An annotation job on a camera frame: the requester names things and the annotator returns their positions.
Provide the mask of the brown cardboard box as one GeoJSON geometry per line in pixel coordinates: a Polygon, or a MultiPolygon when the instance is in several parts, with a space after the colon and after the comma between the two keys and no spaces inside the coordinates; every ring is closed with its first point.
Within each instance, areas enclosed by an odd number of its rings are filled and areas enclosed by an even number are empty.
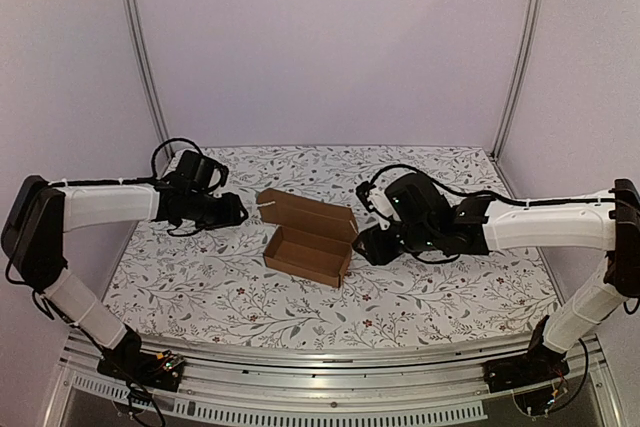
{"type": "Polygon", "coordinates": [[[339,288],[348,271],[358,225],[350,208],[268,188],[256,203],[276,226],[264,252],[273,270],[339,288]]]}

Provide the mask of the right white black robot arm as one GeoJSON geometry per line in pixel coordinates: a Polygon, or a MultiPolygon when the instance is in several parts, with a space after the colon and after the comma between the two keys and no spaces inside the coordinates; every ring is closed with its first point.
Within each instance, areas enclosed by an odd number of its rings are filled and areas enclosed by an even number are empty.
{"type": "Polygon", "coordinates": [[[409,168],[385,189],[375,180],[356,195],[378,222],[360,232],[354,250],[372,265],[387,265],[403,254],[420,259],[437,251],[443,262],[461,256],[528,247],[599,250],[605,258],[567,304],[543,319],[532,335],[517,374],[537,383],[556,358],[599,325],[620,305],[639,295],[639,193],[628,179],[609,190],[568,198],[516,200],[490,190],[460,193],[409,168]]]}

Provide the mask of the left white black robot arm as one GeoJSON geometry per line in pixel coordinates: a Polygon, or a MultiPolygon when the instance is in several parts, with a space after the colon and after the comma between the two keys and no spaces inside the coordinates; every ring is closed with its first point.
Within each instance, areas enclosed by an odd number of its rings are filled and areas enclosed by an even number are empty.
{"type": "Polygon", "coordinates": [[[27,177],[1,232],[14,284],[31,289],[46,315],[58,314],[111,351],[111,366],[128,381],[148,373],[140,340],[68,267],[67,233],[121,222],[160,222],[179,236],[184,222],[193,233],[241,225],[249,217],[240,197],[224,191],[229,170],[203,153],[188,150],[177,167],[159,176],[51,182],[27,177]]]}

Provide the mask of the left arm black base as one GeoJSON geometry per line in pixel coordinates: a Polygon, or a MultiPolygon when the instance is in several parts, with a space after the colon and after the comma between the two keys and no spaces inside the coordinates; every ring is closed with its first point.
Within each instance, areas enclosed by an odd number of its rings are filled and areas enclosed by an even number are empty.
{"type": "Polygon", "coordinates": [[[102,350],[97,372],[114,379],[144,387],[177,392],[185,368],[185,358],[171,350],[158,353],[142,351],[139,334],[127,327],[122,340],[102,350]]]}

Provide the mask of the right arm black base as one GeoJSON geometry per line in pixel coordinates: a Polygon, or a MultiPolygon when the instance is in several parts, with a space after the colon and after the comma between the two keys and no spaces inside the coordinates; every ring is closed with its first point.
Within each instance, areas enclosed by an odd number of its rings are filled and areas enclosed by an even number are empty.
{"type": "Polygon", "coordinates": [[[483,380],[491,393],[503,392],[552,380],[569,373],[566,352],[544,345],[545,316],[536,325],[523,354],[489,360],[482,364],[483,380]]]}

